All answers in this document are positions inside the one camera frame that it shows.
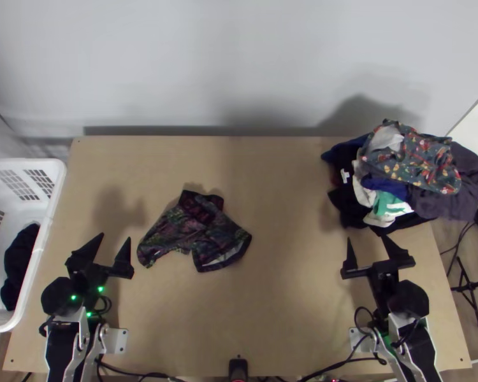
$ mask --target white clothing tag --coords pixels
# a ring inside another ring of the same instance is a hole
[[[351,177],[351,174],[349,174],[344,169],[340,170],[340,174],[342,175],[342,180],[344,181],[344,185],[346,185],[347,184],[347,179],[349,179]]]

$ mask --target wooden floor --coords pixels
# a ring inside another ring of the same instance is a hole
[[[444,251],[457,242],[460,230],[464,227],[465,222],[450,222],[447,220],[439,219],[432,222],[432,229],[434,232],[435,240],[440,251]],[[458,251],[462,262],[467,269],[467,272],[472,281],[478,281],[478,227],[472,227],[460,244]],[[453,251],[446,253],[442,256],[443,265],[448,267]],[[452,272],[449,276],[449,282],[451,286],[456,286],[459,282],[460,270],[457,264],[454,264]],[[475,296],[478,302],[478,289],[475,291]],[[471,359],[478,359],[478,326],[476,324],[476,318],[473,309],[469,306],[468,302],[459,293],[454,293],[454,300],[457,306],[459,317],[462,323],[462,329],[467,341],[469,354]],[[2,362],[5,357],[5,349],[8,344],[9,335],[3,334],[0,340],[0,382],[21,382],[25,373],[22,372],[3,372],[1,370]],[[475,364],[473,369],[462,371],[445,371],[442,373],[442,379],[444,382],[478,382],[478,364]],[[41,382],[45,381],[46,376],[42,374],[33,375],[30,381]],[[105,377],[105,381],[131,381],[135,379],[130,378],[110,378]],[[198,379],[191,378],[191,382],[196,382]]]

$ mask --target black tripod stand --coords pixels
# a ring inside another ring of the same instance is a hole
[[[476,303],[476,298],[474,297],[474,290],[478,288],[478,281],[475,283],[471,282],[464,268],[464,265],[462,264],[462,261],[460,260],[460,257],[457,256],[455,259],[457,260],[457,263],[460,266],[460,280],[459,280],[458,286],[452,287],[451,291],[462,293],[462,296],[464,296],[466,301],[469,302],[469,304],[474,309],[474,313],[476,315],[476,321],[478,323],[478,304]],[[469,291],[471,298],[467,297],[465,293],[467,290]]]

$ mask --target gray clothing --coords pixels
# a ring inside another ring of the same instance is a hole
[[[459,192],[444,195],[411,185],[407,202],[426,219],[442,216],[472,222],[478,208],[478,155],[457,142],[451,143],[451,155],[462,179]]]

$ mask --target clothing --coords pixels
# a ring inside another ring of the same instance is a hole
[[[403,135],[400,151],[389,147],[368,152],[378,131],[394,126]],[[450,151],[451,138],[419,134],[411,126],[385,120],[368,135],[359,151],[366,171],[384,178],[403,181],[417,187],[449,195],[456,194],[461,185]]]
[[[386,147],[389,147],[395,152],[399,152],[402,142],[403,135],[400,134],[400,131],[398,131],[395,126],[381,126],[373,134],[373,137],[366,148],[366,154],[370,154],[374,150],[382,150]]]
[[[183,190],[141,240],[138,260],[149,268],[170,251],[192,252],[198,272],[214,271],[241,259],[252,236],[222,211],[223,199]]]
[[[356,176],[359,169],[359,162],[357,160],[352,161],[352,167],[354,174],[352,175],[352,188],[354,189],[354,195],[360,205],[372,208],[377,193],[374,190],[369,190],[361,185],[360,180]]]
[[[358,145],[336,145],[330,151],[321,155],[321,158],[330,160],[332,165],[331,181],[337,186],[328,192],[333,205],[341,212],[340,221],[344,227],[365,228],[363,218],[371,208],[360,205],[354,192],[353,160],[356,160]]]
[[[7,278],[0,289],[0,298],[8,311],[16,309],[38,233],[39,225],[30,224],[17,234],[12,244],[5,250],[4,267]]]
[[[359,146],[357,145],[336,145],[321,155],[321,158],[332,166],[331,177],[333,178],[333,184],[335,184],[337,188],[328,192],[328,197],[336,209],[340,211],[340,224],[343,228],[353,227],[362,229],[368,227],[363,219],[371,212],[373,205],[373,202],[370,206],[362,205],[356,197],[354,189],[356,174],[353,161],[356,160],[358,148]],[[346,177],[346,181],[344,181],[342,173],[349,174],[349,177]],[[427,219],[421,218],[415,213],[408,213],[396,217],[395,222],[387,228],[370,226],[370,229],[374,231],[376,235],[382,236],[398,229],[412,227],[427,221]]]
[[[363,221],[368,225],[388,227],[395,222],[397,216],[412,212],[411,207],[393,194],[377,191],[372,211]]]
[[[451,143],[451,155],[462,179],[459,192],[443,195],[410,186],[408,203],[424,218],[442,216],[472,222],[478,208],[478,155],[457,142]]]
[[[425,219],[419,216],[415,212],[406,213],[405,215],[398,216],[395,218],[395,222],[392,223],[389,227],[376,227],[371,225],[370,229],[377,235],[377,236],[384,236],[389,235],[390,233],[404,228],[411,228],[415,225],[419,225],[422,223],[430,222],[433,219]]]
[[[392,179],[386,179],[380,176],[365,175],[361,179],[361,185],[369,190],[386,191],[395,195],[400,200],[407,202],[409,194],[407,192],[408,184]]]
[[[338,158],[339,151],[343,150],[345,147],[355,149],[354,159],[356,159],[356,152],[358,151],[359,148],[361,148],[364,145],[367,137],[368,137],[368,134],[365,134],[360,137],[351,139],[350,141],[338,143],[337,145],[331,147],[331,149],[328,150],[327,152],[322,153],[321,159],[325,160],[329,164],[334,164],[336,161],[340,159]]]

